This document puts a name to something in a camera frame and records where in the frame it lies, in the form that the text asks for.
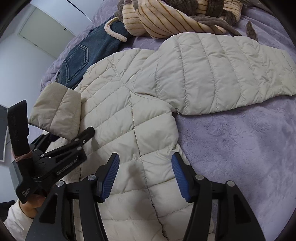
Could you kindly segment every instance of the blue gripper pad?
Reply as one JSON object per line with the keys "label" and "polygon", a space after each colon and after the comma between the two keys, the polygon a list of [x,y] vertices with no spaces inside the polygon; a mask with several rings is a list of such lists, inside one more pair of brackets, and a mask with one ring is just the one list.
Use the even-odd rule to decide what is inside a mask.
{"label": "blue gripper pad", "polygon": [[108,173],[102,184],[102,193],[100,197],[103,202],[106,200],[106,198],[110,196],[110,192],[111,192],[114,180],[116,178],[118,169],[119,169],[119,155],[116,154],[111,164],[111,167],[109,168]]}
{"label": "blue gripper pad", "polygon": [[184,174],[184,172],[183,172],[183,170],[181,168],[181,165],[180,165],[178,159],[181,159],[180,161],[183,162],[180,154],[179,153],[174,153],[173,156],[172,156],[172,168],[173,168],[173,171],[174,171],[174,174],[175,174],[175,177],[176,177],[176,180],[177,180],[181,195],[182,195],[183,198],[185,198],[185,200],[187,202],[189,202],[190,199],[191,199],[191,196],[189,194],[189,183],[188,183],[188,181],[187,181],[187,179],[185,177],[185,174]]}

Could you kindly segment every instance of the jeans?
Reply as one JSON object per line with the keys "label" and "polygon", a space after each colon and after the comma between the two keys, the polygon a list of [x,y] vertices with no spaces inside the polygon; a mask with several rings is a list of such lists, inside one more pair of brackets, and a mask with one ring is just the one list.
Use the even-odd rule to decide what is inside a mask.
{"label": "jeans", "polygon": [[[78,45],[68,54],[61,65],[56,81],[68,88],[75,89],[83,78],[84,73],[91,65],[114,54],[120,44],[120,40],[110,36],[104,30],[105,24],[114,18],[112,16],[99,27],[93,28]],[[113,23],[111,29],[126,38],[132,37],[120,21]]]}

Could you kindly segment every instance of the silver screw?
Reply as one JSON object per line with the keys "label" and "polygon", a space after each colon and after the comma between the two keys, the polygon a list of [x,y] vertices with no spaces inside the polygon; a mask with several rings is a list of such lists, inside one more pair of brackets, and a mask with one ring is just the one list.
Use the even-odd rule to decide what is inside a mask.
{"label": "silver screw", "polygon": [[195,176],[195,178],[196,178],[197,180],[202,180],[202,179],[204,179],[204,176],[201,175],[201,174],[197,174],[197,175]]}
{"label": "silver screw", "polygon": [[228,181],[227,182],[227,185],[230,186],[230,187],[234,187],[235,186],[235,183],[233,181]]}
{"label": "silver screw", "polygon": [[92,180],[95,180],[95,179],[96,179],[96,176],[95,176],[95,175],[89,175],[89,176],[87,177],[87,179],[88,179],[89,181],[92,181]]}
{"label": "silver screw", "polygon": [[63,181],[58,181],[57,182],[57,187],[61,187],[61,186],[63,186],[64,185],[64,182]]}

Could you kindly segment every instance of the white sleeve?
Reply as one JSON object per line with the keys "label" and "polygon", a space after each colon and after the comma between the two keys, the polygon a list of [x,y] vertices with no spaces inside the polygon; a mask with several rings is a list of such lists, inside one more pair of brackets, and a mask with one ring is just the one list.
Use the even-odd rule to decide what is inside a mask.
{"label": "white sleeve", "polygon": [[25,241],[33,219],[27,217],[20,208],[19,200],[8,210],[4,224],[17,241]]}

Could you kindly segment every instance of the lavender bedspread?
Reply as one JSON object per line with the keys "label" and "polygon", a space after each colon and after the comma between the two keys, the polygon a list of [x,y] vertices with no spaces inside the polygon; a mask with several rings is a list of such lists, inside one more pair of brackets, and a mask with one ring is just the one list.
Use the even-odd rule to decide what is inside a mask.
{"label": "lavender bedspread", "polygon": [[[115,12],[116,3],[104,1],[92,25],[75,37],[49,68],[42,88],[54,78],[70,49]],[[259,43],[284,49],[296,61],[296,49],[275,17],[244,7],[235,25],[242,35],[247,21],[252,22]],[[121,50],[156,50],[163,41],[137,37],[124,43]],[[275,240],[296,207],[296,98],[279,96],[226,112],[176,115],[175,119],[179,144],[196,172],[216,182],[233,180],[258,218],[266,240]]]}

